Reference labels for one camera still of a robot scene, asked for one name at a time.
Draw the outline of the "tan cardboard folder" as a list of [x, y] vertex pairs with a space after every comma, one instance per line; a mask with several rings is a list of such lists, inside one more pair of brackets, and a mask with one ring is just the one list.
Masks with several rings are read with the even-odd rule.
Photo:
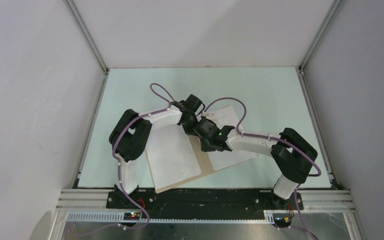
[[182, 185], [185, 185], [187, 183], [190, 183], [194, 180], [197, 180], [197, 179], [200, 179], [200, 178], [203, 178], [205, 176], [208, 176], [208, 175], [211, 175], [215, 172], [218, 172], [218, 171], [214, 171], [213, 170], [213, 167], [212, 167], [212, 164], [210, 162], [210, 159], [209, 159], [209, 156], [207, 154], [207, 152], [203, 152], [201, 151], [201, 143], [200, 143], [200, 140], [198, 137], [196, 136], [189, 136], [189, 140], [191, 142], [191, 145], [192, 145], [192, 148], [194, 150], [194, 153], [195, 153], [195, 156], [198, 160], [198, 163], [199, 163], [199, 166], [201, 168], [201, 174], [199, 176], [196, 176], [194, 178], [192, 178], [190, 181], [186, 182], [186, 181], [183, 181], [182, 184], [174, 187], [174, 188], [177, 188], [177, 187], [180, 187]]

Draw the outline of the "white paper sheet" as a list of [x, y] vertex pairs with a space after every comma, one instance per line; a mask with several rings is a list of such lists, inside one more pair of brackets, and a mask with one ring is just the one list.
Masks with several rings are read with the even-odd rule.
[[170, 190], [202, 173], [189, 136], [179, 125], [152, 130], [145, 153], [157, 193]]
[[[214, 116], [207, 119], [213, 121], [220, 129], [225, 125], [236, 127], [237, 123], [239, 122], [238, 115], [232, 105], [209, 111], [209, 113], [214, 113]], [[259, 156], [258, 153], [244, 150], [222, 152], [212, 151], [207, 152], [207, 155], [215, 172], [243, 163], [247, 160], [257, 158]]]

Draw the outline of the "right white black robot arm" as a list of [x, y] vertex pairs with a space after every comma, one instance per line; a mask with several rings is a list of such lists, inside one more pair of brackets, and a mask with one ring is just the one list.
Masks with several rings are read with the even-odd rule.
[[232, 125], [219, 128], [204, 117], [186, 133], [199, 138], [203, 152], [247, 151], [272, 157], [281, 172], [270, 196], [277, 209], [290, 204], [291, 196], [307, 178], [322, 173], [316, 164], [317, 151], [292, 128], [275, 134], [247, 133]]

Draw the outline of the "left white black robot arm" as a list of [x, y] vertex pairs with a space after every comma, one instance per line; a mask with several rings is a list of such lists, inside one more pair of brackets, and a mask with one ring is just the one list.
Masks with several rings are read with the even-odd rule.
[[178, 125], [184, 134], [196, 136], [193, 128], [198, 124], [197, 111], [206, 105], [193, 94], [181, 101], [171, 101], [168, 107], [138, 113], [126, 110], [109, 136], [112, 156], [117, 160], [117, 188], [121, 191], [118, 201], [125, 208], [133, 208], [138, 202], [135, 160], [145, 151], [150, 133], [163, 127]]

